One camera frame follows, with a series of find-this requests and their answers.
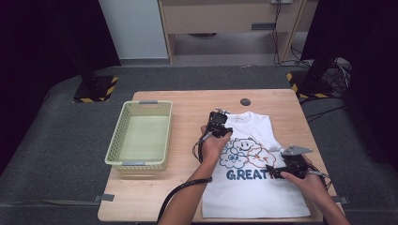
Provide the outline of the person's right hand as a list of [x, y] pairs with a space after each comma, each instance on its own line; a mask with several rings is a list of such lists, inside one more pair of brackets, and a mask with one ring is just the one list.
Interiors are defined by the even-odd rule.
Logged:
[[289, 172], [281, 172], [281, 176], [296, 185], [304, 196], [315, 204], [325, 202], [329, 194], [318, 175], [307, 173], [303, 179]]

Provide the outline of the light wooden desk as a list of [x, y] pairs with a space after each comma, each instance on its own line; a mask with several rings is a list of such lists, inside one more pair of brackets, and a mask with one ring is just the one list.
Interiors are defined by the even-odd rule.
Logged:
[[297, 32], [309, 30], [319, 0], [158, 0], [166, 46], [181, 34], [269, 31], [284, 61]]

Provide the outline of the white printed t-shirt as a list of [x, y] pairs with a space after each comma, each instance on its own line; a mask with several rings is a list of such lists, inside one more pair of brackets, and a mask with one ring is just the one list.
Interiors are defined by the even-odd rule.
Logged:
[[233, 130], [202, 198], [205, 218], [302, 218], [310, 210], [299, 188], [270, 176], [284, 165], [283, 148], [270, 118], [254, 112], [230, 114]]

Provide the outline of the black curtain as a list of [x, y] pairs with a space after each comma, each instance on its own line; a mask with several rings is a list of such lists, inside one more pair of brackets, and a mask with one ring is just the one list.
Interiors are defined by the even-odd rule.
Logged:
[[100, 0], [0, 0], [0, 175], [49, 89], [78, 74], [54, 31], [56, 19], [90, 69], [119, 64]]
[[304, 45], [352, 67], [347, 100], [375, 158], [398, 171], [398, 0], [319, 0]]

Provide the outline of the black stand post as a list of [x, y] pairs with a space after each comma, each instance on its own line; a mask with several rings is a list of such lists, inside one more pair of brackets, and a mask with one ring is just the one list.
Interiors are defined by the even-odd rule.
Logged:
[[83, 78], [84, 84], [91, 90], [95, 90], [97, 88], [97, 78], [94, 72], [89, 67], [85, 57], [80, 54], [78, 56], [78, 61], [80, 64], [81, 76]]
[[326, 45], [317, 50], [305, 50], [304, 55], [307, 59], [314, 60], [307, 72], [305, 83], [310, 87], [315, 87], [335, 60], [335, 51]]

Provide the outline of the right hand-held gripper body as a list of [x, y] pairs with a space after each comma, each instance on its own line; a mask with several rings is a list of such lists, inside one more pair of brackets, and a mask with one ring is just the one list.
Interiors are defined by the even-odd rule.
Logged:
[[292, 173], [297, 178], [303, 179], [308, 171], [308, 165], [303, 155], [312, 152], [311, 148], [293, 144], [289, 145], [281, 152], [285, 164], [283, 171]]

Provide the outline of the person's left hand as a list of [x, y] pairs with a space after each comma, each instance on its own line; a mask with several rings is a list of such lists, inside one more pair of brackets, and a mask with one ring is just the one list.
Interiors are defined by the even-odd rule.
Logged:
[[207, 135], [207, 138], [202, 142], [203, 165], [214, 165], [217, 163], [223, 148], [230, 141], [231, 135], [231, 132], [220, 138]]

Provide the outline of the hazard-striped black stand base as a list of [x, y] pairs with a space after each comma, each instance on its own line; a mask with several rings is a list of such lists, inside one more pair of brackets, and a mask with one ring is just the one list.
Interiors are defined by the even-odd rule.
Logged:
[[114, 92], [117, 81], [116, 76], [97, 76], [92, 80], [82, 79], [73, 101], [82, 103], [107, 101]]
[[331, 98], [333, 88], [322, 77], [314, 78], [307, 70], [294, 70], [286, 74], [291, 89], [298, 98]]

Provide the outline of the pale green plastic basket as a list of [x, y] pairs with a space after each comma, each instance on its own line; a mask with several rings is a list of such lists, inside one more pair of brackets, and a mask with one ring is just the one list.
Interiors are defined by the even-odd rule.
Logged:
[[105, 163], [118, 171], [157, 172], [167, 165], [173, 103], [126, 101], [118, 117]]

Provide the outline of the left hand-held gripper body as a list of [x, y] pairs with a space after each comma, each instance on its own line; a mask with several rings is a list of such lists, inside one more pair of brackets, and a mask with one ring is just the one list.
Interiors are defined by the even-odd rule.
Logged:
[[217, 108], [215, 112], [209, 114], [207, 121], [207, 132], [211, 132], [213, 136], [217, 138], [223, 137], [225, 134], [232, 132], [233, 129], [226, 127], [225, 123], [228, 119], [229, 112], [220, 108]]

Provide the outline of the white cabinet panel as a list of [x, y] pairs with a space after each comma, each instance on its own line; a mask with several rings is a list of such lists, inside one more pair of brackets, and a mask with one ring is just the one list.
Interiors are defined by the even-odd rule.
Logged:
[[158, 0], [99, 0], [122, 60], [167, 59]]

